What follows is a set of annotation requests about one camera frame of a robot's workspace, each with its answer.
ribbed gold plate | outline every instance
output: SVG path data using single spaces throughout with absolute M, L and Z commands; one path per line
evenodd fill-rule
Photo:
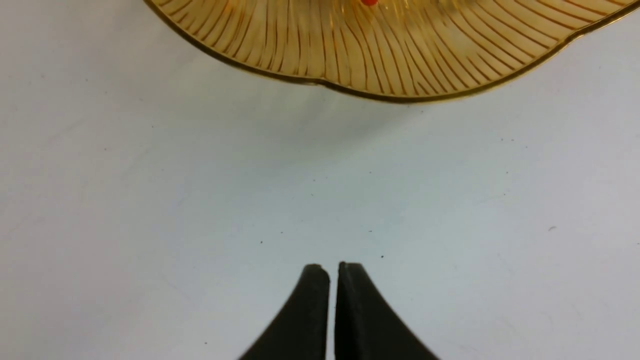
M 640 0 L 147 0 L 232 65 L 370 99 L 476 94 L 541 64 Z

gold metallic object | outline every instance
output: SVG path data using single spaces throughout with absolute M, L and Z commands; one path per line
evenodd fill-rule
M 543 63 L 640 0 L 147 0 L 245 70 L 370 99 L 476 94 Z

white backdrop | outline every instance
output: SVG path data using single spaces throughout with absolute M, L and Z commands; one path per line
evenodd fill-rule
M 443 360 L 637 359 L 639 34 L 399 106 L 231 69 L 142 0 L 3 3 L 0 358 L 233 359 L 346 260 Z

black rubber tip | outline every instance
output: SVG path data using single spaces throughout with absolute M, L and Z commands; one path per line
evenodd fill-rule
M 336 360 L 438 360 L 380 295 L 364 267 L 340 263 Z
M 241 360 L 324 360 L 329 275 L 307 265 L 291 296 Z

gold rim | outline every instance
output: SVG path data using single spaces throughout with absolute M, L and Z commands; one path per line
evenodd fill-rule
M 481 92 L 485 92 L 497 86 L 504 85 L 525 73 L 535 69 L 540 66 L 542 63 L 551 59 L 561 50 L 563 50 L 566 46 L 572 43 L 574 40 L 587 35 L 588 33 L 603 28 L 617 20 L 622 19 L 624 16 L 634 12 L 638 8 L 640 8 L 640 0 L 634 1 L 631 4 L 626 5 L 626 7 L 618 10 L 617 12 L 611 13 L 605 17 L 602 17 L 598 21 L 594 21 L 588 26 L 585 26 L 577 31 L 574 31 L 572 34 L 568 35 L 562 41 L 558 42 L 554 47 L 550 48 L 549 51 L 541 56 L 537 57 L 532 62 L 524 65 L 523 67 L 513 71 L 512 73 L 503 76 L 499 79 L 493 80 L 489 83 L 483 84 L 481 86 L 477 86 L 474 88 L 469 88 L 467 90 L 462 90 L 460 92 L 455 92 L 452 94 L 440 94 L 440 95 L 430 95 L 427 97 L 396 97 L 389 95 L 380 95 L 380 94 L 372 94 L 369 92 L 364 92 L 360 90 L 355 90 L 352 88 L 348 88 L 343 85 L 339 85 L 325 79 L 321 78 L 303 78 L 298 76 L 288 76 L 284 74 L 277 74 L 274 72 L 257 69 L 255 67 L 243 64 L 235 59 L 229 58 L 225 54 L 219 53 L 212 49 L 211 47 L 205 45 L 203 42 L 195 39 L 191 36 L 187 31 L 178 26 L 167 14 L 165 14 L 156 4 L 153 3 L 153 0 L 145 0 L 147 6 L 152 9 L 158 17 L 160 17 L 171 29 L 173 29 L 178 35 L 187 40 L 190 44 L 197 47 L 199 50 L 203 51 L 205 54 L 216 58 L 227 65 L 231 65 L 237 69 L 245 70 L 247 72 L 251 72 L 252 74 L 257 74 L 261 76 L 265 76 L 270 79 L 276 79 L 279 81 L 285 81 L 287 83 L 301 84 L 301 85 L 320 85 L 331 90 L 335 90 L 337 92 L 354 95 L 357 97 L 363 97 L 365 99 L 376 100 L 376 101 L 384 101 L 384 102 L 393 102 L 398 104 L 410 104 L 410 103 L 429 103 L 429 102 L 439 102 L 439 101 L 447 101 L 453 99 L 460 99 L 463 97 L 468 97 L 476 94 L 480 94 Z

